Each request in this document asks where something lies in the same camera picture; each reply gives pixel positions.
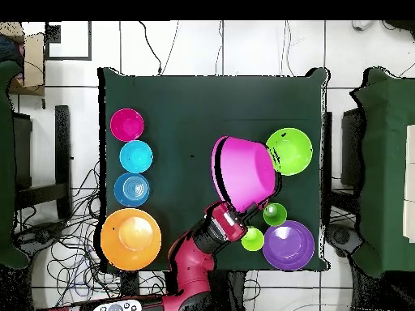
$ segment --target green bowl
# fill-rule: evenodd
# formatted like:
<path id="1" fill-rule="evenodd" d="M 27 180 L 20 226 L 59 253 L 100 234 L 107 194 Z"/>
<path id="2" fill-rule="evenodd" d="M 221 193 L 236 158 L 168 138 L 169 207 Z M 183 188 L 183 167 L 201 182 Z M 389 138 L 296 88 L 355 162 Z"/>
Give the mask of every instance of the green bowl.
<path id="1" fill-rule="evenodd" d="M 267 141 L 274 169 L 282 175 L 294 175 L 309 165 L 313 155 L 311 141 L 299 129 L 276 131 Z"/>
<path id="2" fill-rule="evenodd" d="M 241 239 L 243 248 L 250 252 L 256 252 L 263 248 L 264 238 L 260 230 L 255 227 L 248 227 L 248 231 Z"/>
<path id="3" fill-rule="evenodd" d="M 282 225 L 286 219 L 287 210 L 277 202 L 270 202 L 265 209 L 263 209 L 263 220 L 272 227 Z"/>

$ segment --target purple bowl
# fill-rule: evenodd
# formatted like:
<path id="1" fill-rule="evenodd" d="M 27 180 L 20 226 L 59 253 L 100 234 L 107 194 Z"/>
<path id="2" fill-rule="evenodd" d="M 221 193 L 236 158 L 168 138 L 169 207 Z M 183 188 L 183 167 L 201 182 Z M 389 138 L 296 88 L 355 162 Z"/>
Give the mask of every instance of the purple bowl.
<path id="1" fill-rule="evenodd" d="M 275 268 L 296 271 L 313 257 L 314 238 L 301 223 L 286 220 L 282 225 L 269 227 L 265 232 L 263 255 Z"/>

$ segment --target light blue cup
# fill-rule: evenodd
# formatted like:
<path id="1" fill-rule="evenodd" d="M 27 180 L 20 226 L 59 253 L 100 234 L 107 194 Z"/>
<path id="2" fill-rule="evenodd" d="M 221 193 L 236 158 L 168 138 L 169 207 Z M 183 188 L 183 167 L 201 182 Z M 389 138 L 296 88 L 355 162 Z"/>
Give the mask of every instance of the light blue cup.
<path id="1" fill-rule="evenodd" d="M 152 149 L 143 141 L 126 143 L 120 151 L 121 166 L 130 173 L 142 173 L 152 164 Z"/>

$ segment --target magenta cup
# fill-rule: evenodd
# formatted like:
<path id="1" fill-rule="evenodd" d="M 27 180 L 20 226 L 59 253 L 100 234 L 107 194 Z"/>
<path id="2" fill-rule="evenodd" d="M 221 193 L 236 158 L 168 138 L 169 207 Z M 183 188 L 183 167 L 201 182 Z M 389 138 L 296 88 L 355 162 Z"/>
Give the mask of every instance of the magenta cup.
<path id="1" fill-rule="evenodd" d="M 133 109 L 119 109 L 111 117 L 109 128 L 113 136 L 123 142 L 137 139 L 144 130 L 144 120 Z"/>
<path id="2" fill-rule="evenodd" d="M 276 174 L 267 147 L 234 137 L 219 138 L 212 152 L 212 176 L 220 199 L 239 212 L 271 196 Z"/>

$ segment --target floor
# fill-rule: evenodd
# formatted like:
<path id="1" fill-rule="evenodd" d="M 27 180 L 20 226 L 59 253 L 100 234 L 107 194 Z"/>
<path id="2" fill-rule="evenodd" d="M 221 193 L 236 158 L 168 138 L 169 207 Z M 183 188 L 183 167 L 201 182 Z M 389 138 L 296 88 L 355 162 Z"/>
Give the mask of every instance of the floor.
<path id="1" fill-rule="evenodd" d="M 290 20 L 289 27 L 284 20 L 225 20 L 223 27 L 219 20 L 144 23 L 148 40 L 163 68 L 169 57 L 164 75 L 304 75 L 313 67 L 328 68 L 331 79 L 327 111 L 333 113 L 332 184 L 338 188 L 342 187 L 336 179 L 341 171 L 340 119 L 345 110 L 356 107 L 349 93 L 361 85 L 365 68 L 383 66 L 400 75 L 415 59 L 415 44 L 409 32 L 387 29 L 380 21 L 364 32 L 353 30 L 351 20 Z M 16 111 L 30 115 L 33 121 L 33 185 L 54 182 L 54 106 L 69 106 L 72 187 L 75 199 L 81 199 L 96 187 L 93 175 L 82 185 L 98 161 L 96 68 L 113 67 L 124 75 L 156 75 L 159 64 L 147 46 L 139 22 L 92 22 L 90 61 L 85 60 L 88 22 L 58 24 L 62 25 L 61 43 L 50 46 L 50 56 L 71 59 L 46 61 L 45 109 L 39 96 L 11 96 L 11 101 Z M 25 23 L 24 30 L 27 34 L 37 33 L 44 31 L 44 25 Z M 169 55 L 175 32 L 176 40 Z M 406 71 L 404 76 L 414 77 L 415 68 Z M 98 209 L 99 203 L 95 201 L 92 207 Z M 57 218 L 54 202 L 41 204 L 36 209 L 36 216 L 27 223 Z M 84 210 L 82 205 L 79 214 Z M 31 213 L 32 209 L 23 210 L 23 219 Z M 91 227 L 85 225 L 78 230 L 91 231 Z M 246 311 L 348 311 L 352 295 L 349 264 L 346 259 L 338 258 L 328 245 L 324 247 L 324 257 L 330 265 L 324 272 L 250 271 L 246 281 Z M 39 253 L 32 276 L 32 295 L 37 308 L 55 306 L 58 301 L 65 304 L 106 296 L 99 286 L 93 290 L 87 288 L 82 273 L 76 277 L 77 288 L 66 290 L 67 270 L 62 266 L 85 264 L 81 260 L 74 256 L 73 249 L 61 245 L 55 245 L 53 251 Z M 147 280 L 142 284 L 144 292 L 154 292 L 153 284 L 160 284 L 151 273 L 143 273 L 142 277 Z M 111 275 L 102 278 L 117 285 Z M 163 286 L 156 286 L 157 291 L 159 288 L 162 291 Z"/>

